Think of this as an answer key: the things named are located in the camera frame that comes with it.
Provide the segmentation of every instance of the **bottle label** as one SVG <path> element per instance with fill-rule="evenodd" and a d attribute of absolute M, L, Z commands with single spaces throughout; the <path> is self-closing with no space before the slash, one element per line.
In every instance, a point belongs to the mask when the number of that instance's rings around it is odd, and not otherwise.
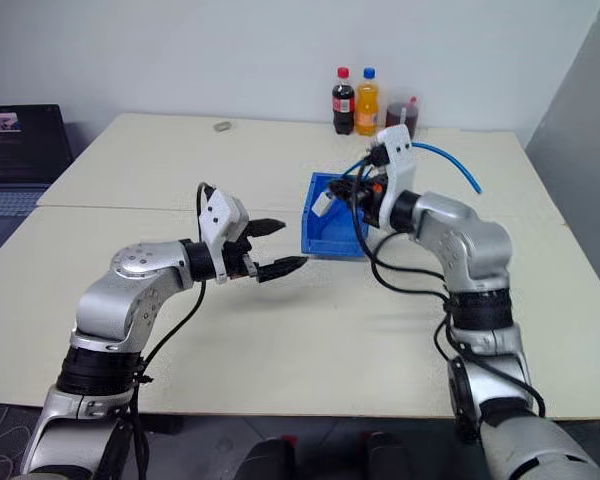
<path fill-rule="evenodd" d="M 378 114 L 377 113 L 362 113 L 356 112 L 356 123 L 361 127 L 375 127 L 378 125 Z"/>
<path fill-rule="evenodd" d="M 340 113 L 351 113 L 355 109 L 355 100 L 353 98 L 341 99 L 332 97 L 333 109 Z"/>

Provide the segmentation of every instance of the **wire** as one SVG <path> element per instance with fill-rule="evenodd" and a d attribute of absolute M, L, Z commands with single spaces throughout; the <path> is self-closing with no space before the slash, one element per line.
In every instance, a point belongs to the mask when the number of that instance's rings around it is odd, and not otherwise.
<path fill-rule="evenodd" d="M 196 192 L 196 218 L 198 224 L 198 240 L 202 241 L 202 229 L 200 228 L 200 214 L 202 213 L 202 193 L 205 189 L 211 188 L 209 184 L 206 182 L 201 182 L 198 184 L 198 190 Z M 146 480 L 147 478 L 147 469 L 149 467 L 149 440 L 147 439 L 147 435 L 144 431 L 144 427 L 142 426 L 142 421 L 140 420 L 140 412 L 138 409 L 138 395 L 140 389 L 140 383 L 151 381 L 149 377 L 144 376 L 144 372 L 146 372 L 147 368 L 151 361 L 155 358 L 158 352 L 164 347 L 164 345 L 176 334 L 178 331 L 185 326 L 185 324 L 195 315 L 195 313 L 200 309 L 202 305 L 202 301 L 204 300 L 204 295 L 207 291 L 207 282 L 200 282 L 200 291 L 198 292 L 198 299 L 196 303 L 191 308 L 189 313 L 185 315 L 185 317 L 180 320 L 175 327 L 173 327 L 169 332 L 162 337 L 162 339 L 156 344 L 155 347 L 151 350 L 147 358 L 142 362 L 142 369 L 138 372 L 138 381 L 133 389 L 133 395 L 131 396 L 131 401 L 129 402 L 129 413 L 131 416 L 131 423 L 133 426 L 133 446 L 136 451 L 136 466 L 138 468 L 138 478 L 140 480 Z"/>
<path fill-rule="evenodd" d="M 254 427 L 253 424 L 249 420 L 247 420 L 247 417 L 240 417 L 240 418 L 242 418 L 244 423 L 249 425 L 249 428 L 251 430 L 253 430 L 253 433 L 255 433 L 258 437 L 260 437 L 260 440 L 262 440 L 263 442 L 267 440 L 266 437 L 264 435 L 262 435 L 262 433 L 260 433 L 260 431 L 256 427 Z"/>
<path fill-rule="evenodd" d="M 438 337 L 440 337 L 440 332 L 442 331 L 442 329 L 445 327 L 446 324 L 447 324 L 447 317 L 445 315 L 445 317 L 442 319 L 442 321 L 436 327 L 436 331 L 433 332 L 433 344 L 436 346 L 436 350 L 438 350 L 438 353 L 440 354 L 440 356 L 442 358 L 444 358 L 444 360 L 446 362 L 448 362 L 450 360 L 449 355 L 447 355 L 444 352 L 444 350 L 442 349 L 442 346 L 440 345 L 440 339 L 438 338 Z"/>
<path fill-rule="evenodd" d="M 487 362 L 484 361 L 484 359 L 480 355 L 476 355 L 475 353 L 473 353 L 471 351 L 470 348 L 466 348 L 465 345 L 458 343 L 451 335 L 451 314 L 450 313 L 447 313 L 447 315 L 445 316 L 445 324 L 446 324 L 445 333 L 446 333 L 446 337 L 447 337 L 447 342 L 460 355 L 460 357 L 469 360 L 471 363 L 477 365 L 478 367 L 482 368 L 483 370 L 486 370 L 487 372 L 490 372 L 493 375 L 496 375 L 496 376 L 508 381 L 509 383 L 512 383 L 516 387 L 521 388 L 525 392 L 527 392 L 529 395 L 531 395 L 534 398 L 534 400 L 538 404 L 538 416 L 541 418 L 544 418 L 546 416 L 547 408 L 544 403 L 544 398 L 542 398 L 542 395 L 540 395 L 540 392 L 538 392 L 535 388 L 533 388 L 528 383 L 523 382 L 522 380 L 519 380 L 516 377 L 509 375 L 508 373 L 505 373 L 502 370 L 499 370 L 499 369 L 493 367 L 492 365 L 489 365 Z"/>
<path fill-rule="evenodd" d="M 438 155 L 449 160 L 458 170 L 460 170 L 462 175 L 464 175 L 464 177 L 468 180 L 468 182 L 471 184 L 471 186 L 476 191 L 476 193 L 482 193 L 482 187 L 480 186 L 480 184 L 478 183 L 476 178 L 473 176 L 473 174 L 469 171 L 469 169 L 467 167 L 465 167 L 462 164 L 462 162 L 460 162 L 460 160 L 458 160 L 456 157 L 451 155 L 449 152 L 446 152 L 446 151 L 442 150 L 441 148 L 438 148 L 434 145 L 429 145 L 428 143 L 411 142 L 411 145 L 413 145 L 414 147 L 417 147 L 417 148 L 422 148 L 424 150 L 429 150 L 430 152 L 433 152 L 433 153 L 437 153 Z M 359 162 L 354 163 L 347 170 L 345 170 L 345 172 L 342 175 L 343 176 L 348 175 L 349 173 L 353 172 L 356 168 L 358 168 L 362 164 L 362 162 L 364 162 L 364 160 L 360 160 Z"/>
<path fill-rule="evenodd" d="M 429 145 L 428 143 L 411 142 L 411 145 L 413 145 L 414 147 L 417 147 L 417 148 L 422 148 L 424 150 L 429 150 L 430 152 L 433 152 L 433 153 L 437 153 L 438 155 L 441 155 L 444 158 L 446 158 L 447 160 L 449 160 L 451 163 L 453 163 L 455 165 L 455 167 L 458 170 L 460 170 L 462 175 L 464 175 L 464 177 L 469 181 L 469 183 L 471 184 L 473 189 L 476 191 L 476 193 L 482 193 L 482 187 L 480 186 L 478 181 L 471 174 L 471 172 L 467 169 L 467 167 L 465 167 L 460 162 L 460 160 L 458 160 L 456 157 L 454 157 L 453 155 L 451 155 L 448 152 L 445 152 L 441 148 L 434 147 L 433 145 Z"/>
<path fill-rule="evenodd" d="M 353 172 L 356 168 L 358 168 L 360 165 L 362 165 L 363 162 L 364 162 L 364 159 L 354 163 L 353 165 L 351 165 L 349 168 L 347 168 L 345 170 L 345 172 L 342 174 L 342 176 L 344 177 L 345 175 L 348 175 L 349 173 Z"/>
<path fill-rule="evenodd" d="M 0 428 L 2 427 L 5 419 L 7 418 L 9 409 L 10 409 L 10 407 L 5 407 L 4 412 L 2 412 L 2 417 L 0 417 Z M 0 434 L 0 439 L 1 439 L 17 430 L 23 430 L 27 434 L 27 441 L 25 442 L 25 448 L 22 451 L 20 451 L 18 454 L 14 455 L 13 457 L 9 457 L 7 455 L 0 454 L 0 463 L 6 463 L 9 467 L 9 471 L 8 471 L 7 475 L 5 476 L 5 479 L 11 478 L 11 475 L 13 474 L 13 470 L 15 468 L 15 466 L 14 466 L 15 460 L 26 451 L 26 444 L 29 442 L 29 438 L 31 438 L 31 430 L 29 430 L 29 428 L 25 427 L 24 425 L 17 425 L 15 427 L 10 428 L 6 432 L 3 432 Z"/>
<path fill-rule="evenodd" d="M 363 162 L 363 164 L 359 165 L 358 174 L 356 175 L 356 180 L 355 180 L 355 183 L 353 186 L 352 212 L 351 213 L 353 216 L 353 224 L 354 224 L 354 230 L 356 233 L 356 237 L 357 237 L 358 242 L 360 243 L 360 246 L 362 247 L 362 249 L 365 251 L 365 253 L 367 253 L 370 251 L 369 251 L 369 247 L 366 245 L 366 242 L 364 241 L 364 237 L 362 235 L 362 230 L 360 228 L 360 220 L 358 218 L 358 197 L 357 197 L 357 191 L 358 191 L 358 188 L 360 187 L 360 178 L 362 176 L 362 172 L 365 169 L 365 163 L 366 162 Z M 405 293 L 405 294 L 410 294 L 410 295 L 432 295 L 432 296 L 438 297 L 442 300 L 443 306 L 446 310 L 447 304 L 449 301 L 449 298 L 446 295 L 444 295 L 440 292 L 436 292 L 434 290 L 409 290 L 409 289 L 396 287 L 395 285 L 390 284 L 384 278 L 382 278 L 382 276 L 378 272 L 378 265 L 383 266 L 383 263 L 384 263 L 384 262 L 380 262 L 378 260 L 378 254 L 379 254 L 380 250 L 386 244 L 387 241 L 389 241 L 391 238 L 393 238 L 394 236 L 396 236 L 398 234 L 399 233 L 393 233 L 393 234 L 387 235 L 385 238 L 383 238 L 378 243 L 378 245 L 376 246 L 374 251 L 370 252 L 371 255 L 369 253 L 367 253 L 367 256 L 371 260 L 371 271 L 373 273 L 373 276 L 378 281 L 378 283 L 380 283 L 382 286 L 384 286 L 394 292 Z M 412 273 L 426 273 L 428 275 L 435 274 L 435 272 L 430 272 L 428 270 L 424 270 L 424 271 L 421 271 L 421 270 L 422 269 L 407 269 L 407 271 L 410 271 Z M 436 277 L 439 276 L 438 278 L 441 277 L 444 280 L 444 276 L 442 276 L 442 275 L 435 274 L 434 276 L 436 276 Z M 474 363 L 478 367 L 480 367 L 480 368 L 492 373 L 493 375 L 496 375 L 496 376 L 512 383 L 513 385 L 516 385 L 517 387 L 523 389 L 524 391 L 526 391 L 529 395 L 531 395 L 535 399 L 536 403 L 538 404 L 538 416 L 544 417 L 546 415 L 546 406 L 545 406 L 544 399 L 542 398 L 542 395 L 540 395 L 540 393 L 535 388 L 533 388 L 531 385 L 509 375 L 508 373 L 505 373 L 505 372 L 489 365 L 479 355 L 474 354 L 470 349 L 465 348 L 464 345 L 459 344 L 458 342 L 456 342 L 453 339 L 453 337 L 451 335 L 451 313 L 449 313 L 449 312 L 447 312 L 445 314 L 444 319 L 438 324 L 438 326 L 436 327 L 434 334 L 433 334 L 433 343 L 434 343 L 436 349 L 438 350 L 438 353 L 440 353 L 440 355 L 442 356 L 442 358 L 444 358 L 447 362 L 450 360 L 449 356 L 442 349 L 439 339 L 438 339 L 440 332 L 442 331 L 442 329 L 444 327 L 446 327 L 445 334 L 446 334 L 447 342 L 462 358 L 469 360 L 470 362 Z"/>
<path fill-rule="evenodd" d="M 359 166 L 358 174 L 356 175 L 356 179 L 353 184 L 353 189 L 352 189 L 353 194 L 351 196 L 351 203 L 352 203 L 351 213 L 353 215 L 353 226 L 354 226 L 354 231 L 356 233 L 356 238 L 358 239 L 358 243 L 360 244 L 360 247 L 362 248 L 364 253 L 367 255 L 367 257 L 369 257 L 369 260 L 371 260 L 372 266 L 374 263 L 377 263 L 381 267 L 386 268 L 388 270 L 394 270 L 396 272 L 420 273 L 420 274 L 424 274 L 424 275 L 430 275 L 432 277 L 435 277 L 435 278 L 438 278 L 438 279 L 444 281 L 444 275 L 437 273 L 437 272 L 432 272 L 431 270 L 426 270 L 423 268 L 398 267 L 396 265 L 391 265 L 389 263 L 383 262 L 382 260 L 378 259 L 378 257 L 369 249 L 367 242 L 364 240 L 364 236 L 362 235 L 362 228 L 360 227 L 360 219 L 358 218 L 358 195 L 357 195 L 358 189 L 360 188 L 360 180 L 362 179 L 362 172 L 364 171 L 364 168 L 366 167 L 366 163 L 367 162 L 365 159 L 358 162 L 358 166 Z"/>

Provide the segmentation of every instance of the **blue plastic bin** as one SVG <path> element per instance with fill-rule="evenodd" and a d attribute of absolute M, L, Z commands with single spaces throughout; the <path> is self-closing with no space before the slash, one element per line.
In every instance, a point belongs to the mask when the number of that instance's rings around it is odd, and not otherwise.
<path fill-rule="evenodd" d="M 313 173 L 302 212 L 302 253 L 330 257 L 364 256 L 353 229 L 351 212 L 343 201 L 335 200 L 323 217 L 311 211 L 314 202 L 327 189 L 331 180 L 340 177 L 341 174 L 337 173 Z M 362 216 L 363 213 L 359 210 L 362 234 L 367 238 L 369 226 L 362 222 Z"/>

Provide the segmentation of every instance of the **plastic bottle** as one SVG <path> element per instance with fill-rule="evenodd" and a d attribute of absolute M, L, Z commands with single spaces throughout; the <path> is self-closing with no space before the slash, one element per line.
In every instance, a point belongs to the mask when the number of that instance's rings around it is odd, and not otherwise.
<path fill-rule="evenodd" d="M 373 135 L 378 126 L 378 85 L 374 81 L 375 69 L 364 69 L 364 81 L 358 86 L 356 106 L 356 132 L 360 135 Z"/>
<path fill-rule="evenodd" d="M 331 92 L 333 104 L 333 126 L 339 135 L 353 132 L 355 91 L 349 85 L 349 69 L 338 68 L 338 83 Z"/>

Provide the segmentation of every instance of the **robotic arm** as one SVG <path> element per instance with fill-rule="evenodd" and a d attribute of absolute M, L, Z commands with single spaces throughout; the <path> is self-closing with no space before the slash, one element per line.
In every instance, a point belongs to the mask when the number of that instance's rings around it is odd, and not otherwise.
<path fill-rule="evenodd" d="M 140 355 L 164 302 L 195 282 L 215 278 L 223 284 L 245 276 L 265 282 L 306 262 L 305 257 L 266 266 L 253 262 L 247 237 L 269 235 L 284 223 L 249 221 L 238 199 L 211 187 L 205 194 L 202 242 L 123 248 L 80 299 L 69 351 L 24 454 L 23 474 L 118 478 L 133 430 L 127 411 L 144 371 Z"/>
<path fill-rule="evenodd" d="M 362 179 L 373 165 L 379 172 Z M 412 191 L 415 164 L 404 125 L 381 131 L 356 180 L 331 191 L 363 220 L 386 232 L 408 233 L 444 271 L 451 403 L 465 440 L 482 440 L 494 479 L 600 479 L 600 469 L 555 423 L 532 413 L 533 397 L 520 328 L 513 321 L 507 265 L 512 246 L 497 223 L 484 222 L 456 200 Z"/>

